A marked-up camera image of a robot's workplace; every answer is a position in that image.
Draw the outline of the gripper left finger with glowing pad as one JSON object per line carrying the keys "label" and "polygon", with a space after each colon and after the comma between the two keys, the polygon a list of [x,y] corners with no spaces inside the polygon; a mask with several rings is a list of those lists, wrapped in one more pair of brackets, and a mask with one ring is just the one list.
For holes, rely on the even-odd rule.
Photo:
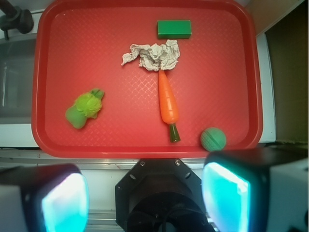
{"label": "gripper left finger with glowing pad", "polygon": [[88,213],[87,180],[74,164],[0,171],[2,232],[83,232]]}

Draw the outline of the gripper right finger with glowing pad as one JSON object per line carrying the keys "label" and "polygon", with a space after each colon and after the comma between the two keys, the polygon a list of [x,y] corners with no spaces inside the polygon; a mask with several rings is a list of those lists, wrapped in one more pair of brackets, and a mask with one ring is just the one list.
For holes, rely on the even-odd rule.
{"label": "gripper right finger with glowing pad", "polygon": [[206,211],[221,232],[309,229],[309,152],[305,148],[211,152],[201,178]]}

